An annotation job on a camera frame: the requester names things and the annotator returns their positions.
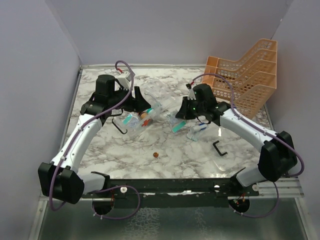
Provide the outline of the brown orange-cap medicine bottle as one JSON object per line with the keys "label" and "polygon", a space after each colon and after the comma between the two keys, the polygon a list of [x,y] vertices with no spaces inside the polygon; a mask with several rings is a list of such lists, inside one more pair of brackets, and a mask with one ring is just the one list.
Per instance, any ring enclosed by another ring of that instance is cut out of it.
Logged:
{"label": "brown orange-cap medicine bottle", "polygon": [[148,113],[146,111],[139,113],[140,120],[145,120],[148,117]]}

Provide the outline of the white green-label medicine bottle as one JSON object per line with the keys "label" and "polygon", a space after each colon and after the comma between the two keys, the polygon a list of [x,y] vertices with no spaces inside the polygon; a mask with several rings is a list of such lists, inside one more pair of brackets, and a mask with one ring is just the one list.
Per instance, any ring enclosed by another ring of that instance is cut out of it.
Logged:
{"label": "white green-label medicine bottle", "polygon": [[154,117],[155,114],[157,113],[153,108],[149,108],[145,111],[148,116]]}

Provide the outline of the clear plastic medicine box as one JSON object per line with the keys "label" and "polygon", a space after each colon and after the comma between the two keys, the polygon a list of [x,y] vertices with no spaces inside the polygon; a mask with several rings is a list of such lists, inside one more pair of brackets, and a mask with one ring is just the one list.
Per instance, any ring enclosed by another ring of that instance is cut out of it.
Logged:
{"label": "clear plastic medicine box", "polygon": [[116,116],[112,119],[112,124],[123,135],[128,135],[134,139],[145,131],[162,112],[161,95],[159,92],[151,92],[145,89],[142,92],[144,98],[150,103],[150,108],[139,113],[128,113],[124,116]]}

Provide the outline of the white blue small bottle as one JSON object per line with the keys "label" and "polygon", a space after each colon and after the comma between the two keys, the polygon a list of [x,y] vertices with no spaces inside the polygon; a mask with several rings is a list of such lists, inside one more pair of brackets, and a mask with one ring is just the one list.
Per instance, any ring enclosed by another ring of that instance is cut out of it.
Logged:
{"label": "white blue small bottle", "polygon": [[192,133],[197,133],[197,132],[205,130],[206,128],[207,128],[207,124],[201,123],[201,124],[196,124],[195,126],[191,127],[190,131]]}

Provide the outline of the small clear teal packet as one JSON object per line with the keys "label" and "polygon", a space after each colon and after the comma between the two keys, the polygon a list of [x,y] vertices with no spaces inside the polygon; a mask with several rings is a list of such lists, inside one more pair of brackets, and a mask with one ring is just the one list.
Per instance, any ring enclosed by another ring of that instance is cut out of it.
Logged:
{"label": "small clear teal packet", "polygon": [[186,137],[194,142],[197,142],[199,139],[200,131],[189,130]]}

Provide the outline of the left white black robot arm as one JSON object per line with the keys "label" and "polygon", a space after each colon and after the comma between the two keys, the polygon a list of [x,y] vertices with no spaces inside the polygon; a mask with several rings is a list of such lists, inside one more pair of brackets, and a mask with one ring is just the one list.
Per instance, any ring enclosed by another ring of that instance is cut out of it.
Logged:
{"label": "left white black robot arm", "polygon": [[44,196],[76,204],[86,193],[94,192],[101,198],[110,193],[108,175],[92,172],[79,176],[78,170],[92,139],[107,118],[113,117],[113,110],[139,113],[151,107],[140,88],[134,86],[134,76],[130,72],[118,77],[98,76],[95,91],[82,105],[77,124],[64,146],[49,163],[43,162],[38,168]]}

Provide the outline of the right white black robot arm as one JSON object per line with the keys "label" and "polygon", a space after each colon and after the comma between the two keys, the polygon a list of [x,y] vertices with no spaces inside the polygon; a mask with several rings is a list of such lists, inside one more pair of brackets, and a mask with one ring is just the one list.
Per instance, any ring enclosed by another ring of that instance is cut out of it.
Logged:
{"label": "right white black robot arm", "polygon": [[213,91],[205,83],[190,89],[175,117],[182,120],[205,117],[208,123],[232,131],[260,153],[256,166],[245,167],[231,177],[229,189],[236,196],[242,195],[252,184],[276,182],[298,163],[289,133],[265,129],[240,114],[229,103],[217,102]]}

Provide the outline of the clear plastic box lid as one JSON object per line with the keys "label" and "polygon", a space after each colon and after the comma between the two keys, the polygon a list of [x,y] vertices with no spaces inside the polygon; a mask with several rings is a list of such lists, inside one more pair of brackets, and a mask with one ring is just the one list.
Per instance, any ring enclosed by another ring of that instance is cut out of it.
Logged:
{"label": "clear plastic box lid", "polygon": [[221,172],[230,173],[241,160],[238,156],[239,139],[230,130],[210,124],[200,131],[197,143]]}

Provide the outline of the orange plastic file organizer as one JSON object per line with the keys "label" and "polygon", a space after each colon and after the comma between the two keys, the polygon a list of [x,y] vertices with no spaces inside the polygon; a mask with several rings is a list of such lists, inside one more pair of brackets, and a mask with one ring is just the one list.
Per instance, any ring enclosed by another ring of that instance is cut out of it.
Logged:
{"label": "orange plastic file organizer", "polygon": [[207,58],[205,74],[217,74],[231,85],[234,104],[249,119],[256,116],[277,89],[276,40],[258,40],[239,60]]}

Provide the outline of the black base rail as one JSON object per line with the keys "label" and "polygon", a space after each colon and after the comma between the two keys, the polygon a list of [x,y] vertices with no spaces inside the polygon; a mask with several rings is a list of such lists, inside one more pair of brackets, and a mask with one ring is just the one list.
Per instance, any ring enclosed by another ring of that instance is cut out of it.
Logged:
{"label": "black base rail", "polygon": [[140,208],[227,208],[228,198],[236,199],[241,195],[256,197],[259,188],[256,183],[247,187],[236,186],[229,178],[164,178],[164,179],[110,179],[107,187],[125,186],[107,192],[90,192],[83,200],[105,206],[113,201],[116,209]]}

